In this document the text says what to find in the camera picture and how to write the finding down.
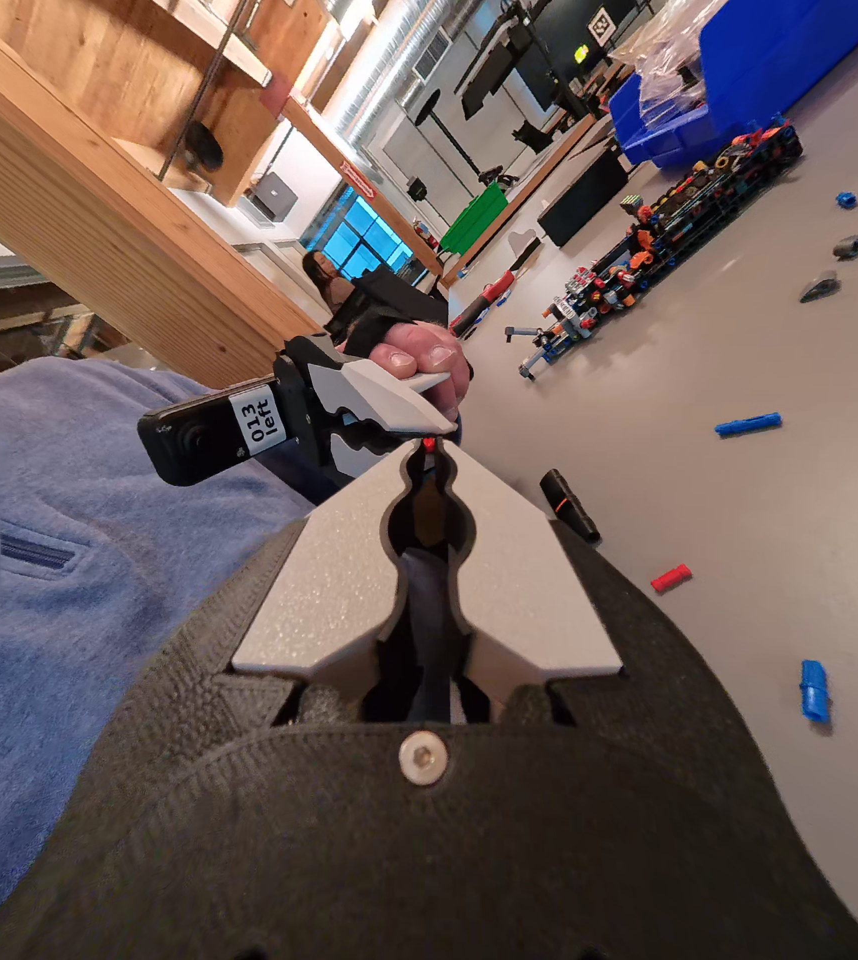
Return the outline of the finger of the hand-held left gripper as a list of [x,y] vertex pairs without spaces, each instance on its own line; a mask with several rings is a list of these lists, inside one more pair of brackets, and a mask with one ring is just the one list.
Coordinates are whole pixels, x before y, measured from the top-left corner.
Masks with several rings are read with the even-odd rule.
[[388,450],[381,452],[364,445],[355,448],[342,436],[331,435],[329,450],[333,478],[337,481],[352,481],[386,459],[395,451],[395,448],[391,446]]
[[448,380],[448,371],[399,379],[370,359],[357,359],[338,367],[308,364],[307,375],[329,415],[349,414],[357,422],[372,423],[399,436],[444,436],[457,429],[424,396]]

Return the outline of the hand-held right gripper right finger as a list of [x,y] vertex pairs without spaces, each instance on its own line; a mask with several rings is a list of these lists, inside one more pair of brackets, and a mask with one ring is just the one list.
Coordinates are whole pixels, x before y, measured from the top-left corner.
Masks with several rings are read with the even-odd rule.
[[460,674],[498,712],[524,687],[618,675],[623,660],[552,521],[446,440],[436,478]]

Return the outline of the black lego shock absorber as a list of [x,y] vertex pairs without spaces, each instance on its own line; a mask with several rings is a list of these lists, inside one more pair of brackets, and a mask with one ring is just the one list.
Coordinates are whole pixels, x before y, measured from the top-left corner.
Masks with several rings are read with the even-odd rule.
[[539,480],[539,487],[555,518],[581,540],[597,546],[601,533],[578,496],[558,469],[551,468]]

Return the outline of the person's left forearm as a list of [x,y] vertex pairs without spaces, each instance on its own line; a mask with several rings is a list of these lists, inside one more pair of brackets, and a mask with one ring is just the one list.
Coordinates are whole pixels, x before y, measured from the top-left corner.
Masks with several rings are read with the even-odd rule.
[[342,482],[332,479],[307,459],[295,438],[257,454],[255,461],[314,508],[327,502],[344,487]]

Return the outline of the blue lego axle pin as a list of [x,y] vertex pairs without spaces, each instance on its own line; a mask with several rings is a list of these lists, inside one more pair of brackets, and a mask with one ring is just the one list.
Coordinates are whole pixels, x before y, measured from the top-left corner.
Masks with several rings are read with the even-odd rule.
[[758,414],[751,417],[738,418],[716,424],[715,434],[722,438],[733,438],[747,434],[758,433],[783,426],[783,417],[778,412]]

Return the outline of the red black hand tool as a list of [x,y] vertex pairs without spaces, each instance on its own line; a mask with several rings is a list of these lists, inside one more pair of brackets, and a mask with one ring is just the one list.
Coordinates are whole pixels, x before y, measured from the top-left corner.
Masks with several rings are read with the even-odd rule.
[[516,278],[515,271],[506,270],[497,281],[487,285],[483,292],[452,321],[449,332],[456,338],[466,335],[478,323],[483,314],[512,288]]

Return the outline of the person's blue sweater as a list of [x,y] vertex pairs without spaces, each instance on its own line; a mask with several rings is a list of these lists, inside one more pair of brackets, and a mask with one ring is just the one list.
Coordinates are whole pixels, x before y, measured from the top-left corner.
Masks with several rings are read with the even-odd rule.
[[255,460],[159,478],[138,419],[206,391],[95,359],[0,373],[0,906],[147,657],[310,510]]

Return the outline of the green bin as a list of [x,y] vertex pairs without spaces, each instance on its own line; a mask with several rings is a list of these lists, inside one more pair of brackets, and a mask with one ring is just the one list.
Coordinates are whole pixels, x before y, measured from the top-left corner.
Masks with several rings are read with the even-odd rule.
[[497,181],[485,186],[441,238],[439,251],[460,257],[465,255],[507,206],[506,195]]

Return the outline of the grey wedge plate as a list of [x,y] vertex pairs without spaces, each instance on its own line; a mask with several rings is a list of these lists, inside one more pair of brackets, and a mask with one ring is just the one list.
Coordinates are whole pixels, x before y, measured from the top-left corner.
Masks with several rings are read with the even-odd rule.
[[543,237],[534,228],[525,231],[514,231],[507,234],[507,242],[513,254],[513,260],[508,270],[516,275],[539,250],[543,244]]

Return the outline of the grey square device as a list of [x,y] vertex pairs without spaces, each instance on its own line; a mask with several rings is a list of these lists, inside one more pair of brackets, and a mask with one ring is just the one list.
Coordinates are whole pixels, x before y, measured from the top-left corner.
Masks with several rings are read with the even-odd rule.
[[258,179],[251,187],[248,198],[272,223],[283,222],[299,201],[296,192],[272,171]]

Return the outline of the wooden loft structure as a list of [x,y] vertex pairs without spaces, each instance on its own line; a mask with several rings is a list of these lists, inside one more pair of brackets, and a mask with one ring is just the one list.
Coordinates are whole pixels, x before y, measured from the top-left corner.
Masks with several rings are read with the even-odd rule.
[[324,55],[349,34],[333,2],[0,1],[0,42],[83,120],[175,190],[231,209],[256,183],[284,124],[307,144],[287,184],[337,178],[397,228],[439,275],[433,252],[379,176],[312,106]]

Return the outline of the pile of clear plastic bags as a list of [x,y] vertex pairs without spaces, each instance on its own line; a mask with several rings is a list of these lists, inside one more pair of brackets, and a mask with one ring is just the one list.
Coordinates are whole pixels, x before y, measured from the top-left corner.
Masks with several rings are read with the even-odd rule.
[[[616,62],[630,66],[639,78],[642,114],[685,112],[693,97],[706,90],[701,67],[700,36],[726,1],[669,1],[613,52]],[[696,94],[685,94],[681,70],[695,66]]]

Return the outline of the blue bin white label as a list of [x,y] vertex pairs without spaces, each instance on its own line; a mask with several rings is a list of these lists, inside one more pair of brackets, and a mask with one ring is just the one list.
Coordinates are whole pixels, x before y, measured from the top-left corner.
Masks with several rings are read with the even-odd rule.
[[690,165],[784,114],[858,45],[858,1],[729,1],[699,35],[702,105],[647,130],[640,80],[612,95],[615,138],[632,164]]

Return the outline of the wooden post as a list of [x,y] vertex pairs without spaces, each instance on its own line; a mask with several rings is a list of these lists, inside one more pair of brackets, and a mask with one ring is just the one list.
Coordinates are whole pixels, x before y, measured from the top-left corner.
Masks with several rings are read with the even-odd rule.
[[322,330],[1,39],[0,243],[209,387]]

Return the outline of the silver air duct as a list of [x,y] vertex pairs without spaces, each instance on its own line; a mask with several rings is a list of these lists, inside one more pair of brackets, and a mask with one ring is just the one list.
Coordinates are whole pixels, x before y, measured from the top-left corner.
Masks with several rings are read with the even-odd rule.
[[419,59],[471,2],[390,1],[322,111],[342,143],[365,143],[410,82]]

